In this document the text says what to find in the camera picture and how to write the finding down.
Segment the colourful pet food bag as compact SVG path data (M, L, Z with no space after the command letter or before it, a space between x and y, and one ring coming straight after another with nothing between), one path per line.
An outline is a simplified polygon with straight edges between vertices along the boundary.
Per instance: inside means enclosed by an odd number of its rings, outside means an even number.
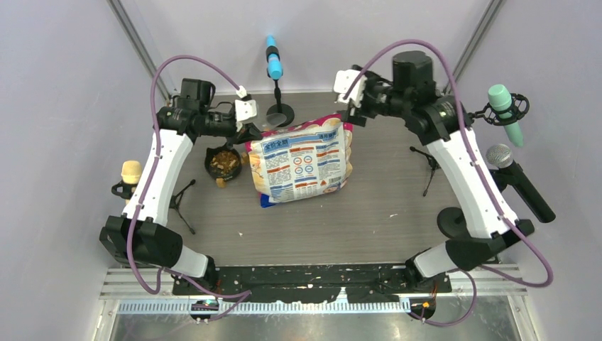
M246 143L262 208L335 193L353 170L354 127L340 114L262 134Z

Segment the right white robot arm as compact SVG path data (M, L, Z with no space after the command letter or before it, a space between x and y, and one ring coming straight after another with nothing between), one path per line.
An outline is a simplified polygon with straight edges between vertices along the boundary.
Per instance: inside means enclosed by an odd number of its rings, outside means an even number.
M337 75L334 91L347 105L348 123L364 126L378 115L402 119L438 162L459 202L437 218L447 240L405 262L405 282L420 292L437 275L483 266L535 228L505 201L461 101L438 92L431 57L420 50L405 51L393 57L392 66L393 78L388 80L354 65Z

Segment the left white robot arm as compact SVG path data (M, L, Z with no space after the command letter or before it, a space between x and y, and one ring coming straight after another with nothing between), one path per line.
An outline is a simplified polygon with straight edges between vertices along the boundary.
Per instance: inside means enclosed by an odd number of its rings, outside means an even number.
M190 277L201 294L218 283L214 260L184 245L182 236L168 229L168 213L179 173L200 136L224 137L232 144L261 138L256 102L244 87L227 112L211 106L216 87L208 81L182 80L181 93L155 118L151 150L141 177L128 184L121 180L119 197L128 203L119 216L110 216L99 241L123 265L167 268Z

